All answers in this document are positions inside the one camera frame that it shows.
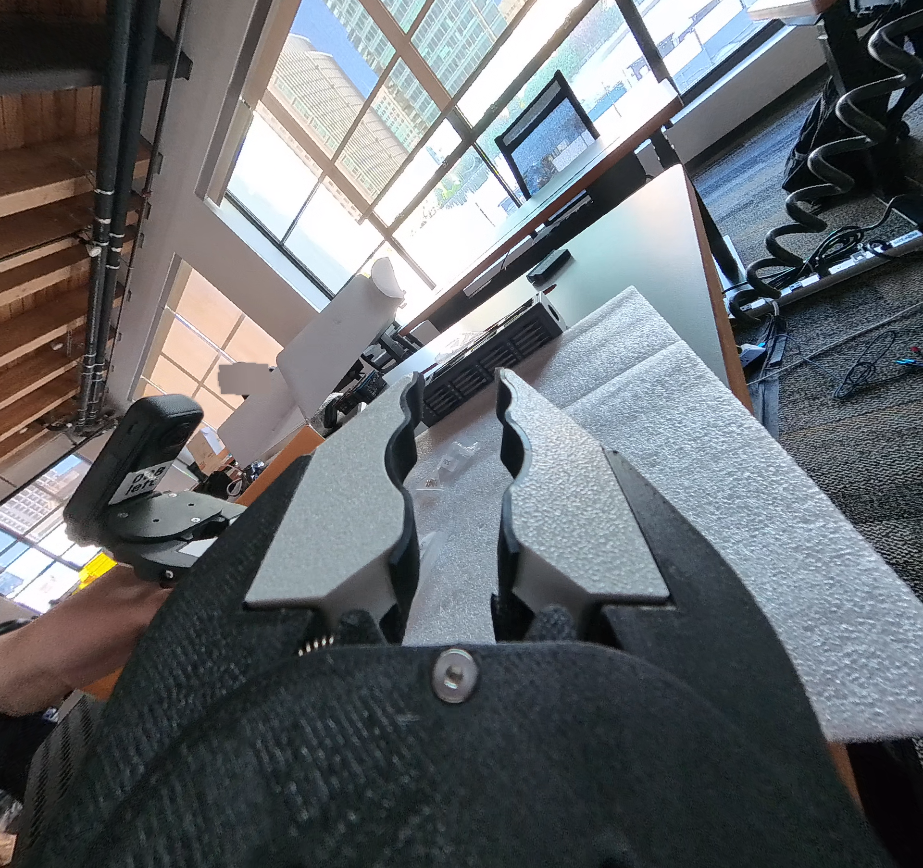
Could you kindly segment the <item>small clear screw bag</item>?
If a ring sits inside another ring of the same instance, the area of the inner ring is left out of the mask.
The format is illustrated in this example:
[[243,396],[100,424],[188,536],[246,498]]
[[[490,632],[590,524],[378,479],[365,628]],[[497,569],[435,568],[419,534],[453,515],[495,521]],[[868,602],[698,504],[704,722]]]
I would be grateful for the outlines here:
[[432,489],[443,490],[463,475],[478,457],[481,446],[478,442],[464,445],[454,442],[437,462],[432,476],[427,479],[426,486]]

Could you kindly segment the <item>paned window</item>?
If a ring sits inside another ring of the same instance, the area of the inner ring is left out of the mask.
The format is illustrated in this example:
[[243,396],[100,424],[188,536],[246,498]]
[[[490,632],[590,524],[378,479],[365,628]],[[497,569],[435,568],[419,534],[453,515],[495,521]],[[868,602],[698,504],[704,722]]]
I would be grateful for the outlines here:
[[102,552],[73,541],[63,509],[90,468],[80,454],[60,460],[1,506],[1,595],[36,613],[86,584]]

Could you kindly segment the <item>white power strip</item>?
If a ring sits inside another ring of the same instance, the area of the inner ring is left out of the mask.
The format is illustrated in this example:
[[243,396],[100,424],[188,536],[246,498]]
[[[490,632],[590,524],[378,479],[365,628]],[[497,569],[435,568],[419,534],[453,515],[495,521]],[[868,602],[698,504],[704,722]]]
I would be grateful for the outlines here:
[[811,274],[805,278],[785,285],[778,298],[756,298],[751,302],[741,301],[741,294],[730,299],[726,305],[729,315],[738,322],[759,320],[768,314],[778,314],[780,308],[786,307],[802,298],[823,292],[835,285],[842,284],[860,274],[884,265],[896,262],[906,256],[921,252],[922,234],[919,229],[912,230],[890,241],[873,241],[861,243],[860,249],[848,259],[831,266],[827,274]]

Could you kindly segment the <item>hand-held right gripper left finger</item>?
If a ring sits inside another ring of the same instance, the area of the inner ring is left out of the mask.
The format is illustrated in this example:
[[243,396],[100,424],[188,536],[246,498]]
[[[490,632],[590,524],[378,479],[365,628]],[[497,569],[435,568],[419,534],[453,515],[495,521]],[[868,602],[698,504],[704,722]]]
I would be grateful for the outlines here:
[[363,609],[401,643],[419,581],[405,480],[417,463],[424,378],[398,379],[317,448],[294,489],[245,606],[310,608],[329,626]]

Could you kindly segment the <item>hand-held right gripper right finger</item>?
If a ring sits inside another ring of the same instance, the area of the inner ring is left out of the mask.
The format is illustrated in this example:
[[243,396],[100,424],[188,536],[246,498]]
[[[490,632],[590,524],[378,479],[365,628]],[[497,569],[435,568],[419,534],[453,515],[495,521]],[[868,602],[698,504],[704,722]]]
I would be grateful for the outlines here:
[[549,607],[579,634],[607,605],[669,597],[606,448],[511,369],[497,372],[503,493],[496,639],[523,639]]

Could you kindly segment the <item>orange-blind window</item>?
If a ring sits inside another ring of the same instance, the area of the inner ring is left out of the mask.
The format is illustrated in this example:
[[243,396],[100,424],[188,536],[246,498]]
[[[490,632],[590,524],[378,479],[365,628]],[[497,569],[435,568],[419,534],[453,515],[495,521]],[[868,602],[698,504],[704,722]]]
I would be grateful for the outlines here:
[[180,262],[134,396],[191,397],[202,408],[203,425],[216,432],[244,401],[221,392],[219,368],[237,361],[274,366],[281,350],[214,285]]

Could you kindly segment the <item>black slotted case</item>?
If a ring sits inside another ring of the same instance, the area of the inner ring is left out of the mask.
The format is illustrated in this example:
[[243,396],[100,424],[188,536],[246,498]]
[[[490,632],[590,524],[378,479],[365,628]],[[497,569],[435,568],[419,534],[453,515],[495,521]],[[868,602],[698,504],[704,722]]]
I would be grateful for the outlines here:
[[426,374],[422,424],[434,426],[489,387],[497,370],[518,365],[566,329],[548,296],[537,293]]

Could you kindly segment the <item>large city-view window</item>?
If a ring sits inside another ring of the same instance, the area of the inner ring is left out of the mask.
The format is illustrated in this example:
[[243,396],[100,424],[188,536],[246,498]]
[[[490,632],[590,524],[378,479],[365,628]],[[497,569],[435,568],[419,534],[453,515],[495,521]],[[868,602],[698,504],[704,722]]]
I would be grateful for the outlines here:
[[600,132],[750,54],[755,1],[282,0],[212,196],[317,310],[379,257],[412,307],[527,200],[495,139],[556,70]]

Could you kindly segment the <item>white foam sheet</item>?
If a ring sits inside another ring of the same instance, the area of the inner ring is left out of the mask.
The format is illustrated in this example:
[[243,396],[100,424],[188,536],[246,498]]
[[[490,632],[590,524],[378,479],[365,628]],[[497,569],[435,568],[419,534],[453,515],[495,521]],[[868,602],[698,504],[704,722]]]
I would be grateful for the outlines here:
[[[921,602],[634,287],[514,368],[624,454],[729,562],[781,638],[826,738],[921,738]],[[416,439],[407,478],[424,560],[410,645],[492,643],[503,493],[493,382]],[[427,487],[454,442],[481,450]]]

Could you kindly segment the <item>black mesh office chair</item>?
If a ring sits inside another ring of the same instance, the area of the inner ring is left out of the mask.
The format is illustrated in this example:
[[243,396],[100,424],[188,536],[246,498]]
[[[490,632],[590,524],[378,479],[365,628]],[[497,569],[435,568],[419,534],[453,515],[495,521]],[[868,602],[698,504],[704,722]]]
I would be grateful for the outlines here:
[[496,139],[525,199],[534,197],[600,134],[560,70]]
[[22,806],[10,866],[25,866],[89,753],[105,702],[78,694],[66,712],[2,716],[2,793]]

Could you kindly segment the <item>grey desk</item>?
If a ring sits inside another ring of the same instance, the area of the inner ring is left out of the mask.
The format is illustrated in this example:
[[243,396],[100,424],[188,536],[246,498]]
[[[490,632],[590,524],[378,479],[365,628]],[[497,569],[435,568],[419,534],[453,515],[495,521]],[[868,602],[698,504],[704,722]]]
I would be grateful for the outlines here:
[[[723,362],[717,323],[725,318],[711,301],[714,267],[690,192],[675,167],[571,240],[576,256],[551,301],[564,322],[574,327],[630,287],[660,315],[656,305],[674,310],[691,291],[692,303],[678,306],[679,327],[693,327],[694,341]],[[582,634],[564,609],[549,607],[523,639],[496,639],[497,547],[492,643],[410,645],[407,625],[401,643],[391,643],[355,609],[335,624],[335,646],[347,647],[340,654],[362,659],[353,667],[382,684],[409,683],[412,667],[428,664],[434,696],[445,705],[473,698],[468,719],[488,733],[494,708],[513,712],[528,697],[529,712],[548,710],[561,723],[539,729],[550,736],[549,753],[539,753],[537,739],[511,742],[512,756],[540,765],[556,755],[604,778],[608,769],[638,771],[636,785],[652,799],[676,791],[681,806],[763,805],[807,820],[849,809],[796,668],[759,604],[698,528],[624,454],[605,448],[667,585],[665,604],[604,606]],[[257,504],[262,512],[282,500],[265,554],[309,462],[297,461],[290,482]]]

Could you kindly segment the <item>black ceiling pipes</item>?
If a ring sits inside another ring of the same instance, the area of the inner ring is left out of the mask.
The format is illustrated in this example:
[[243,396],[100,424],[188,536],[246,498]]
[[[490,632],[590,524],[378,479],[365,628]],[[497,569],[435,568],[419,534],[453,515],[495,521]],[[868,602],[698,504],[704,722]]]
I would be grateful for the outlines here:
[[107,0],[109,55],[103,72],[94,220],[88,247],[93,267],[75,414],[75,426],[81,433],[98,426],[161,1]]

